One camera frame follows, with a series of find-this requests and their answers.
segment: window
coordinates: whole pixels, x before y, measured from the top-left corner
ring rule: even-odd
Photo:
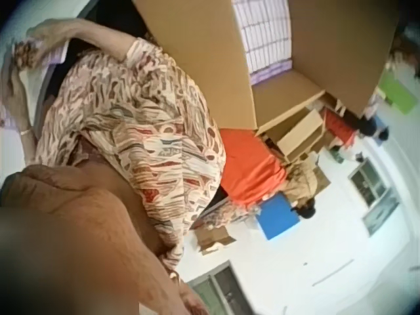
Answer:
[[[363,197],[367,206],[370,208],[376,201],[381,199],[387,191],[387,187],[382,182],[377,171],[369,159],[366,159],[353,174],[350,180]]]
[[[253,315],[229,263],[189,283],[211,315]]]

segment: orange cloth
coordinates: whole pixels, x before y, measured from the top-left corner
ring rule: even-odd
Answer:
[[[349,127],[340,116],[327,108],[322,110],[322,117],[325,115],[326,129],[340,139],[346,148],[352,146],[356,137],[356,131]]]
[[[283,183],[286,171],[253,131],[221,129],[226,165],[221,185],[230,199],[253,205]]]

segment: woman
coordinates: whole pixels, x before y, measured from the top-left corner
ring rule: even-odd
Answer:
[[[25,159],[28,164],[56,167],[38,167],[22,175],[40,182],[56,175],[65,190],[70,182],[66,177],[83,174],[74,175],[75,180],[88,180],[82,191],[94,188],[111,193],[134,223],[141,239],[116,236],[119,245],[125,244],[119,252],[131,271],[144,275],[136,265],[139,256],[133,255],[143,241],[173,276],[182,257],[183,235],[216,192],[224,166],[224,148],[201,91],[161,49],[120,31],[80,19],[47,20],[28,35],[43,44],[33,56],[34,64],[74,37],[100,50],[86,53],[69,71],[38,143],[18,71],[13,59],[6,58],[3,104],[16,120]],[[28,192],[20,185],[15,189]],[[2,198],[6,206],[7,202],[7,197]],[[95,213],[98,222],[92,228],[114,242],[113,236],[106,235],[117,232],[114,223],[131,230],[132,223],[123,212],[115,216],[124,219],[114,222],[100,211]],[[179,290],[188,308],[200,305],[198,298],[191,298],[187,285],[181,282]],[[147,296],[139,299],[148,302]]]
[[[309,164],[296,161],[283,166],[283,156],[266,135],[260,138],[253,131],[234,129],[221,129],[220,134],[226,150],[221,186],[228,198],[196,221],[194,228],[220,228],[257,215],[260,202],[278,192],[289,200],[292,211],[304,219],[313,217],[318,181]]]

